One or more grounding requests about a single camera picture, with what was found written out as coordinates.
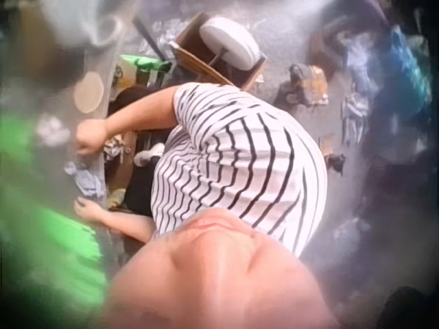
sleeve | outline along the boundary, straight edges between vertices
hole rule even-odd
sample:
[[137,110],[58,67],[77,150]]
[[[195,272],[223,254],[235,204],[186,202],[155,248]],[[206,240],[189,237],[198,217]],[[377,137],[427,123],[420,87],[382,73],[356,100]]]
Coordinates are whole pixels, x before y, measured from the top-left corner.
[[255,113],[261,101],[234,86],[182,85],[174,95],[177,122],[202,149],[205,142],[228,124]]

hand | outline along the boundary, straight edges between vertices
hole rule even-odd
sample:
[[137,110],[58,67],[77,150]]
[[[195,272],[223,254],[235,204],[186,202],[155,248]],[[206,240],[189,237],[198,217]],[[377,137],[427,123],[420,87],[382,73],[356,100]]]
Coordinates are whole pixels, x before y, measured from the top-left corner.
[[107,210],[103,209],[94,201],[78,197],[75,200],[74,208],[76,214],[85,221],[105,222]]
[[78,154],[86,156],[99,152],[108,138],[104,119],[89,119],[81,122],[76,130]]

foot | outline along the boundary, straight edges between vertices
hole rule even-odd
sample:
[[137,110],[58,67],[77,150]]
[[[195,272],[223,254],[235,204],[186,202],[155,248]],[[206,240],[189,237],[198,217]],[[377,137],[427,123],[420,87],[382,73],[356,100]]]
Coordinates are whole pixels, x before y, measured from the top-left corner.
[[108,210],[103,209],[94,201],[78,197],[75,200],[75,212],[85,221],[103,223]]
[[162,156],[165,151],[165,144],[157,143],[151,149],[140,151],[134,156],[134,164],[138,167],[144,167],[153,156]]

lips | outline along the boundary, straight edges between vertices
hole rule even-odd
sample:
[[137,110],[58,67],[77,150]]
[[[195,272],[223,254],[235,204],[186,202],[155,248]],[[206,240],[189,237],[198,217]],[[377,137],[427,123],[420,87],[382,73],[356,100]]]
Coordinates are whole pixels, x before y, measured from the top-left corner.
[[243,230],[240,230],[239,228],[231,225],[228,221],[225,221],[223,219],[216,219],[216,218],[200,218],[194,221],[190,221],[185,226],[184,230],[190,230],[190,229],[205,230],[208,228],[220,228],[224,230],[245,233],[243,232]]

wrist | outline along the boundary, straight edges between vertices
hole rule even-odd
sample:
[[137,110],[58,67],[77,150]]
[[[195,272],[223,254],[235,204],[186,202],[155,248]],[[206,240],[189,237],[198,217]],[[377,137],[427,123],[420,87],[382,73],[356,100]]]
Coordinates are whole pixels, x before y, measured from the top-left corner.
[[104,120],[104,131],[105,131],[105,140],[111,139],[115,134],[112,133],[111,128],[111,122],[109,121],[109,118],[103,119]]

